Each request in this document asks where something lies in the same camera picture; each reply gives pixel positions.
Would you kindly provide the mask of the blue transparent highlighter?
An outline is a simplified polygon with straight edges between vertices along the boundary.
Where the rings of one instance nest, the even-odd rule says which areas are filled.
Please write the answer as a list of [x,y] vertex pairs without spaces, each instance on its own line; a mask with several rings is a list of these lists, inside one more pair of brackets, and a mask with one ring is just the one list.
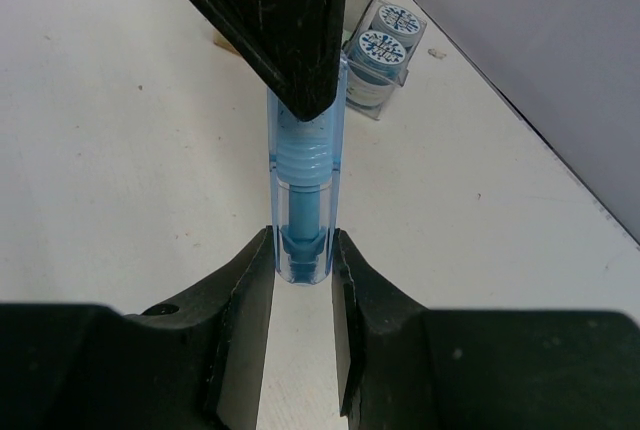
[[292,284],[315,285],[331,272],[347,76],[342,56],[335,100],[308,122],[294,117],[274,92],[267,93],[275,267]]

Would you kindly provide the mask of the blue lidded jar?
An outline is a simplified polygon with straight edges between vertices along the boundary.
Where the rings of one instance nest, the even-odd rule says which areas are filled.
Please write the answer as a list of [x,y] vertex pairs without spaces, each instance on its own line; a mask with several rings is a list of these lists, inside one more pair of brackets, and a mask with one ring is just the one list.
[[423,24],[407,9],[384,4],[376,11],[371,29],[391,35],[404,47],[413,47],[419,41]]
[[350,101],[365,108],[382,105],[393,92],[405,60],[406,49],[391,35],[361,32],[348,53]]

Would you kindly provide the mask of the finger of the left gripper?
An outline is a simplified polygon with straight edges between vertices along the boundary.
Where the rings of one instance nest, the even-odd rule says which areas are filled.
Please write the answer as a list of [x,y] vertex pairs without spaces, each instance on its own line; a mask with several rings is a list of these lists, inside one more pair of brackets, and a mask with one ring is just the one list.
[[332,104],[346,0],[189,1],[296,118]]

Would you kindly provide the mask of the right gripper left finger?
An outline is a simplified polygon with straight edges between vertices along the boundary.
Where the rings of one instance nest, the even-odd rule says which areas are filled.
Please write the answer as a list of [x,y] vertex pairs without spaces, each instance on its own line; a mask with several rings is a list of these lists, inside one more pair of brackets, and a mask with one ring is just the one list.
[[270,229],[145,312],[1,307],[5,429],[252,429],[274,288]]

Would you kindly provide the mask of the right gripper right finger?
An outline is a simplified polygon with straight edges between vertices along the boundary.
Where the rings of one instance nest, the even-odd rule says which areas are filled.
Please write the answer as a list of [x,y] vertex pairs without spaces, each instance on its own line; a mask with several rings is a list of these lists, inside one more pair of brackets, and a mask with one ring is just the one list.
[[635,429],[639,328],[602,310],[429,309],[333,241],[340,413],[352,429]]

